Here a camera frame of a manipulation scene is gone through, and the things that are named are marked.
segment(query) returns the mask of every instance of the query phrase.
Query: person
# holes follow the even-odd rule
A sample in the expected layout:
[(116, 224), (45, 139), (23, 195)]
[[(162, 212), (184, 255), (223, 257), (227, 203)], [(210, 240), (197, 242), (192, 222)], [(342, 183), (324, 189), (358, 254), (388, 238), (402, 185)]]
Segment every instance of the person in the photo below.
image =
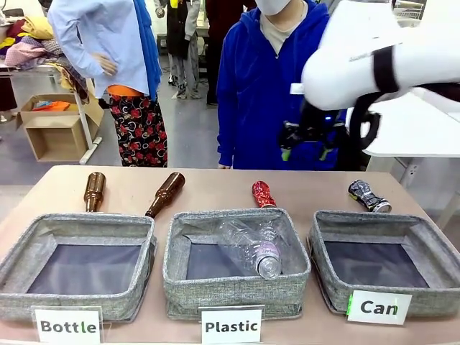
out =
[(331, 170), (337, 151), (320, 142), (295, 147), (282, 159), (277, 138), (284, 121), (298, 124), (303, 66), (318, 49), (329, 20), (312, 0), (256, 0), (224, 40), (218, 76), (219, 168)]
[(217, 76), (224, 38), (230, 28), (239, 21), (244, 6), (250, 10), (255, 8), (256, 4), (254, 0), (206, 0), (206, 16), (209, 21), (208, 51), (206, 53), (209, 84), (207, 103), (210, 106), (217, 105)]
[(110, 95), (123, 166), (167, 167), (158, 51), (144, 0), (53, 0), (48, 19), (75, 69)]
[(0, 124), (12, 120), (13, 109), (17, 108), (14, 90), (10, 78), (0, 77)]
[[(167, 52), (172, 55), (171, 73), (177, 73), (177, 98), (199, 99), (198, 91), (198, 15), (200, 0), (169, 0), (167, 2)], [(155, 13), (158, 18), (165, 15), (160, 0), (155, 0)]]

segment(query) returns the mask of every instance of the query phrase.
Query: basket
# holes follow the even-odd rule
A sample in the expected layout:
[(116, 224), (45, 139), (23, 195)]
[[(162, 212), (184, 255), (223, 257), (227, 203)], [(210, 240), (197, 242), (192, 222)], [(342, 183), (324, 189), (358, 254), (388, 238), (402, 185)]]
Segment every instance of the basket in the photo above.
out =
[(460, 255), (423, 218), (319, 211), (310, 232), (323, 295), (345, 313), (354, 290), (412, 295), (409, 316), (454, 316)]
[(0, 264), (0, 319), (32, 321), (33, 307), (101, 307), (104, 321), (130, 322), (153, 265), (147, 217), (103, 213), (35, 219)]
[[(218, 257), (200, 255), (201, 250), (219, 247), (216, 233), (224, 219), (240, 219), (250, 227), (265, 221), (281, 224), (278, 229), (290, 251), (282, 274), (274, 280), (234, 276)], [(188, 279), (197, 266), (225, 272), (225, 277)], [(167, 314), (177, 320), (198, 320), (200, 307), (264, 305), (264, 319), (296, 318), (301, 315), (304, 291), (311, 264), (288, 214), (278, 208), (179, 213), (171, 221), (167, 236), (163, 278)]]

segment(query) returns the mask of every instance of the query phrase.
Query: hood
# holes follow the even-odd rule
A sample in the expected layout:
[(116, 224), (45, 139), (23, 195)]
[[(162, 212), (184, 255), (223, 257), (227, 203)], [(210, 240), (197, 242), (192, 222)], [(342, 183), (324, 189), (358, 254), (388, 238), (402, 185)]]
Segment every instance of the hood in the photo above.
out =
[[(328, 16), (328, 8), (325, 4), (315, 4), (312, 0), (304, 0), (308, 5), (307, 18), (295, 29), (296, 36), (299, 39), (303, 35), (311, 33), (311, 27), (314, 27), (324, 17)], [(260, 44), (265, 40), (264, 35), (260, 31), (260, 9), (256, 8), (252, 11), (245, 12), (241, 15), (240, 21), (247, 28), (249, 37), (255, 45)]]

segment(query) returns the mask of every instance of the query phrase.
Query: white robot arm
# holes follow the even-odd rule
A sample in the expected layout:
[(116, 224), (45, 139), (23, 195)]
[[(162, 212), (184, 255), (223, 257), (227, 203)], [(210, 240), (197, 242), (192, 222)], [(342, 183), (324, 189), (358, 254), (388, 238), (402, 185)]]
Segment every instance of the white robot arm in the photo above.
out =
[[(341, 126), (338, 110), (354, 107), (349, 138), (363, 150), (380, 124), (369, 107), (417, 86), (460, 101), (460, 50), (453, 49), (459, 38), (460, 24), (401, 28), (391, 0), (341, 0), (303, 69), (302, 119), (285, 124), (280, 146), (290, 151), (299, 142), (322, 141), (326, 150), (336, 147), (328, 138)], [(371, 126), (361, 138), (364, 122)]]
[(386, 83), (397, 91), (457, 83), (459, 38), (460, 24), (400, 28), (390, 0), (342, 0), (303, 69), (305, 99), (322, 110), (347, 109), (363, 95), (394, 92)]

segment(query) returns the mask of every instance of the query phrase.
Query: beige table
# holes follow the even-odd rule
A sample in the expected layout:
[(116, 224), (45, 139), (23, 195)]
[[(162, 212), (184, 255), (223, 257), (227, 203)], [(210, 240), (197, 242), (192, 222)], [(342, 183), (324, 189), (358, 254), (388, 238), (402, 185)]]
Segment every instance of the beige table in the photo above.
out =
[[(31, 220), (43, 213), (78, 212), (89, 173), (107, 177), (102, 211), (142, 215), (155, 191), (172, 170), (60, 166), (51, 169), (0, 225), (0, 257), (15, 243)], [(312, 215), (321, 209), (359, 211), (361, 207), (346, 189), (351, 181), (364, 178), (384, 195), (395, 213), (426, 216), (417, 203), (390, 175), (380, 172), (257, 172), (235, 170), (181, 170), (187, 179), (179, 199), (157, 218), (155, 234), (159, 249), (142, 309), (135, 322), (113, 325), (107, 342), (200, 343), (197, 323), (171, 321), (166, 316), (162, 287), (162, 257), (168, 224), (174, 213), (216, 208), (254, 207), (251, 186), (256, 180), (270, 184), (279, 206), (285, 208), (301, 238), (311, 227)], [(30, 324), (0, 323), (0, 339), (36, 340)], [(404, 327), (348, 323), (326, 308), (311, 277), (305, 294), (303, 317), (263, 324), (266, 344), (439, 344), (460, 340), (460, 318), (410, 320)]]

